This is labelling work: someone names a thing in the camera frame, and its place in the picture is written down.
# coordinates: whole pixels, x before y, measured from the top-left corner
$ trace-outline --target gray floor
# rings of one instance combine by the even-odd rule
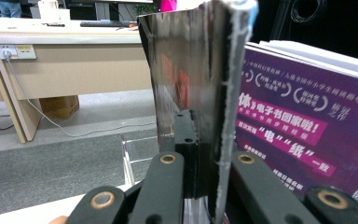
[[[79,102],[71,118],[54,121],[72,134],[111,131],[70,137],[42,119],[34,141],[27,144],[20,144],[14,128],[0,131],[0,214],[83,194],[100,185],[124,184],[121,136],[156,135],[152,91],[80,95]],[[5,114],[0,103],[0,115]],[[10,118],[0,118],[0,128],[9,125]],[[137,147],[132,154],[156,153],[156,141],[144,144],[146,153]],[[134,166],[137,180],[143,178],[147,165]]]

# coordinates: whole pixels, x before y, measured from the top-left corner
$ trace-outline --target carpet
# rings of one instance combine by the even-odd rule
[[[123,185],[121,135],[145,138],[156,136],[156,129],[0,151],[0,214],[85,194],[102,185]],[[158,153],[157,139],[136,150],[139,155]],[[145,177],[148,164],[133,168],[136,181]]]

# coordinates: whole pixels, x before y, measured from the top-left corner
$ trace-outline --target brass screw insert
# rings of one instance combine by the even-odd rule
[[[114,201],[115,195],[112,192],[104,191],[92,197],[91,206],[95,209],[102,209],[111,205]]]
[[[244,163],[244,164],[252,164],[255,162],[255,158],[251,157],[251,156],[248,156],[248,155],[245,155],[245,154],[240,154],[238,157],[237,157],[238,161]]]
[[[336,209],[348,208],[347,200],[335,192],[321,190],[321,192],[318,193],[318,198],[319,198],[319,200],[321,200],[323,203],[329,205],[330,207],[333,207]]]
[[[171,164],[176,161],[176,157],[174,157],[173,155],[164,155],[160,157],[159,160],[164,164]]]

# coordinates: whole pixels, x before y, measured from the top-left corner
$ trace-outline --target electrical outlet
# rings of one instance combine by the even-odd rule
[[[19,59],[36,59],[32,45],[16,45],[16,51]]]
[[[14,45],[0,45],[0,59],[5,59],[5,51],[11,53],[10,59],[19,59]]]

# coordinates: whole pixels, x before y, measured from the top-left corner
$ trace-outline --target white cable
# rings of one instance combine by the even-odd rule
[[[25,91],[25,89],[22,87],[19,79],[17,78],[16,72],[13,68],[13,65],[10,62],[10,57],[11,57],[11,53],[10,51],[4,51],[4,56],[7,60],[8,65],[10,66],[11,71],[13,72],[13,77],[16,79],[17,83],[20,86],[20,89],[22,91],[22,94],[24,94],[25,99],[27,100],[27,102],[37,111],[39,112],[45,119],[47,119],[48,121],[50,121],[52,124],[54,124],[55,126],[59,127],[66,135],[71,136],[71,137],[81,137],[84,135],[88,135],[91,133],[102,133],[102,132],[109,132],[109,131],[113,131],[113,130],[117,130],[117,129],[122,129],[122,128],[127,128],[127,127],[139,127],[139,126],[146,126],[149,124],[154,124],[156,122],[150,122],[150,123],[145,123],[145,124],[126,124],[126,125],[122,125],[122,126],[118,126],[116,128],[112,128],[112,129],[102,129],[102,130],[94,130],[94,131],[90,131],[88,133],[81,133],[81,134],[71,134],[68,133],[62,126],[60,126],[59,124],[55,123],[54,121],[52,121],[51,119],[49,119],[42,111],[40,111],[33,103],[31,103],[31,101],[29,100],[29,97]]]

